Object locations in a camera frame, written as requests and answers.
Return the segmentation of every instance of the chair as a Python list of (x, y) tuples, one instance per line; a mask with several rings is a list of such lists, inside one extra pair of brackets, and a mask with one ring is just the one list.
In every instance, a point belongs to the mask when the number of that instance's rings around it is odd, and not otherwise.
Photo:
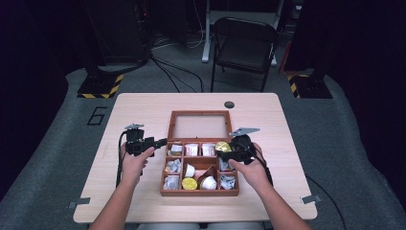
[(268, 24), (233, 17), (222, 17), (214, 23), (214, 60), (211, 92), (214, 90), (215, 67), (224, 67), (263, 75), (260, 92), (266, 84), (277, 47), (278, 33)]

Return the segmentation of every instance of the wooden tray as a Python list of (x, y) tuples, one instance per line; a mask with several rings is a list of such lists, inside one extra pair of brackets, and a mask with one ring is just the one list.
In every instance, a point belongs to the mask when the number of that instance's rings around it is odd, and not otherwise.
[[(227, 110), (216, 111), (172, 111), (169, 124), (168, 144), (164, 167), (161, 179), (162, 196), (238, 196), (239, 186), (236, 171), (222, 171), (220, 169), (219, 158), (215, 155), (203, 155), (202, 145), (206, 143), (215, 144), (219, 141), (230, 142), (232, 132), (230, 114)], [(188, 155), (187, 144), (197, 144), (196, 156)], [(173, 145), (181, 147), (181, 152), (169, 154)], [(168, 162), (179, 161), (180, 169), (171, 172), (167, 168)], [(182, 187), (182, 180), (185, 178), (187, 165), (195, 167), (193, 178), (198, 182), (196, 190), (185, 190)], [(207, 175), (212, 175), (217, 182), (215, 190), (200, 189), (201, 179)], [(235, 178), (234, 189), (225, 190), (221, 186), (222, 175), (233, 176)], [(164, 189), (164, 184), (168, 176), (179, 176), (176, 190)]]

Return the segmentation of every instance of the handheld controller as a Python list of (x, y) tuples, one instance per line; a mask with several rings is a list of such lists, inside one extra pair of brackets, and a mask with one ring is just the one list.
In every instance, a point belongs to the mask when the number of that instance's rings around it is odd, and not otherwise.
[(121, 146), (122, 146), (122, 138), (126, 135), (126, 142), (125, 142), (125, 151), (128, 152), (130, 155), (138, 156), (145, 150), (154, 147), (155, 150), (165, 146), (167, 144), (167, 138), (160, 139), (155, 141), (154, 137), (147, 137), (144, 139), (144, 131), (139, 129), (139, 127), (143, 127), (144, 125), (135, 125), (132, 124), (127, 126), (120, 136), (119, 140), (119, 166), (117, 169), (117, 180), (116, 180), (116, 187), (120, 184), (122, 179), (122, 170), (123, 170), (123, 159), (121, 157)]
[(251, 162), (254, 161), (252, 158), (253, 157), (256, 158), (257, 160), (259, 160), (259, 162), (265, 169), (269, 183), (273, 185), (271, 172), (269, 171), (269, 168), (266, 166), (265, 159), (261, 160), (257, 157), (257, 149), (251, 142), (251, 138), (247, 135), (247, 133), (251, 133), (254, 131), (259, 131), (259, 128), (242, 127), (230, 133), (231, 136), (234, 136), (234, 138), (229, 143), (231, 151), (222, 151), (216, 149), (215, 154), (217, 155), (217, 157), (221, 158), (224, 162), (227, 162), (230, 159), (234, 159), (238, 162), (244, 162), (244, 165), (251, 164)]

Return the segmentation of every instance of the wooden table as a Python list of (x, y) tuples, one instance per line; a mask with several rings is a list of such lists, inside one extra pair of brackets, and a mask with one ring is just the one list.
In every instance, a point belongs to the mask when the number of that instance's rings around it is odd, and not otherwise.
[[(236, 106), (226, 108), (224, 103), (227, 101)], [(90, 197), (90, 202), (78, 205), (74, 214), (76, 222), (93, 222), (113, 193), (118, 165), (117, 147), (124, 128), (131, 124), (143, 124), (145, 138), (166, 138), (172, 110), (229, 110), (233, 130), (239, 127), (260, 128), (260, 131), (249, 136), (262, 147), (275, 189), (303, 219), (317, 217), (313, 202), (301, 202), (301, 197), (310, 196), (311, 193), (276, 94), (126, 93), (118, 96), (112, 110), (81, 194), (82, 198)], [(155, 156), (148, 159), (141, 182), (135, 189), (127, 222), (268, 220), (259, 197), (240, 173), (238, 196), (161, 196), (164, 160), (165, 148), (157, 149)]]

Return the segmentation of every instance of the yellow black striped tape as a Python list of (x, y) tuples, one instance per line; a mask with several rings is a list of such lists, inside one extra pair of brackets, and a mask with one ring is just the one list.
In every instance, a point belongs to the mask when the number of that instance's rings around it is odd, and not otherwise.
[[(300, 77), (308, 77), (308, 75), (299, 75)], [(298, 88), (296, 87), (295, 81), (293, 81), (293, 76), (287, 76), (287, 79), (289, 80), (290, 84), (290, 89), (292, 90), (293, 96), (295, 98), (301, 98), (301, 95), (299, 95)]]
[(95, 98), (113, 98), (116, 94), (117, 90), (119, 90), (120, 83), (123, 80), (123, 75), (119, 75), (114, 82), (113, 87), (108, 94), (78, 94), (78, 98), (87, 98), (87, 99), (95, 99)]

